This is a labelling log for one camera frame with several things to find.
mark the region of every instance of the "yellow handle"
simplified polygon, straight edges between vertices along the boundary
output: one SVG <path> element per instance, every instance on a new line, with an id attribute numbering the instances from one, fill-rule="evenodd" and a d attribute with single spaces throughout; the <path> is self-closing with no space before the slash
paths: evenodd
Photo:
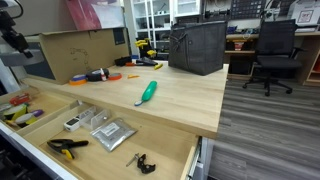
<path id="1" fill-rule="evenodd" d="M 155 66 L 154 66 L 154 70 L 160 69 L 162 66 L 163 66 L 162 63 L 161 63 L 161 64 L 158 64 L 158 65 L 155 65 Z"/>
<path id="2" fill-rule="evenodd" d="M 68 149 L 62 149 L 61 152 L 67 156 L 68 159 L 74 159 L 73 155 Z"/>

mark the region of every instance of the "clamp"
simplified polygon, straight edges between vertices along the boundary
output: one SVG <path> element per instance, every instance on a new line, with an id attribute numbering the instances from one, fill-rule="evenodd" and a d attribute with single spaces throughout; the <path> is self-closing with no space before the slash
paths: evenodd
<path id="1" fill-rule="evenodd" d="M 149 174 L 153 171 L 156 170 L 156 165 L 149 165 L 149 164 L 145 164 L 144 160 L 146 159 L 146 154 L 143 154 L 139 159 L 138 159 L 138 163 L 137 166 L 139 169 L 141 169 L 141 172 L 143 174 Z"/>
<path id="2" fill-rule="evenodd" d="M 74 159 L 74 155 L 70 151 L 73 147 L 86 146 L 89 144 L 89 141 L 73 141 L 71 139 L 53 139 L 47 142 L 48 146 L 53 150 L 65 154 L 69 159 Z"/>

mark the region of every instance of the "plastic bag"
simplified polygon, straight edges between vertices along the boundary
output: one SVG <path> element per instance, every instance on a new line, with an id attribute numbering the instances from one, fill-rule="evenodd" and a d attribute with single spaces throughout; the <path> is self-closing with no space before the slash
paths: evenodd
<path id="1" fill-rule="evenodd" d="M 91 135 L 111 152 L 135 132 L 137 132 L 136 129 L 130 127 L 121 118 L 117 118 L 92 131 Z"/>

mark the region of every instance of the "white cabinet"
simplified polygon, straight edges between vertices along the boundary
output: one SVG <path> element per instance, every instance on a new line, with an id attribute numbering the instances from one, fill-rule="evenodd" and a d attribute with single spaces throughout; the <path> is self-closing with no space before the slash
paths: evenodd
<path id="1" fill-rule="evenodd" d="M 174 16 L 191 16 L 200 14 L 200 0 L 175 0 Z"/>
<path id="2" fill-rule="evenodd" d="M 173 0 L 131 0 L 135 36 L 149 38 L 151 46 L 158 49 L 158 55 L 168 54 L 173 2 Z"/>

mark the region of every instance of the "black bag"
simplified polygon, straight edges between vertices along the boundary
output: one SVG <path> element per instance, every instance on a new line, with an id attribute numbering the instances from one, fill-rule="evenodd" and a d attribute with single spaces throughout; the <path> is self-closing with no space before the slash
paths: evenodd
<path id="1" fill-rule="evenodd" d="M 169 66 L 199 75 L 222 69 L 226 31 L 225 21 L 172 26 Z"/>

